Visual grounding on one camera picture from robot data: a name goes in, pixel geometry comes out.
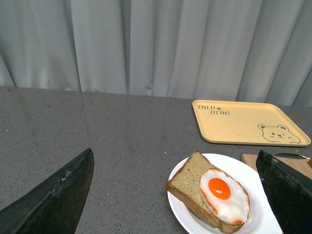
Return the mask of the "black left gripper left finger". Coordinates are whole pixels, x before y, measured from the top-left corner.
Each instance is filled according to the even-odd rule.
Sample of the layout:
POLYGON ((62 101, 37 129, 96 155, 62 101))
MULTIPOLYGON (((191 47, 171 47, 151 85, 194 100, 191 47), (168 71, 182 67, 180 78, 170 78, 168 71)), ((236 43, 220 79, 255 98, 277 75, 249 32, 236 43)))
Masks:
POLYGON ((90 148, 0 212, 2 234, 73 234, 94 172, 90 148))

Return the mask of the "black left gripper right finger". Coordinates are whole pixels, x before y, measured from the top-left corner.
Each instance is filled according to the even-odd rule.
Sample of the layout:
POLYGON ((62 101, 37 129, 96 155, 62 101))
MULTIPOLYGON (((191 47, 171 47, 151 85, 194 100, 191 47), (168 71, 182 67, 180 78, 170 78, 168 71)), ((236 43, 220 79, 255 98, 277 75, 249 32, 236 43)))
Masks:
POLYGON ((312 180, 261 150, 256 168, 270 207, 285 234, 312 232, 312 180))

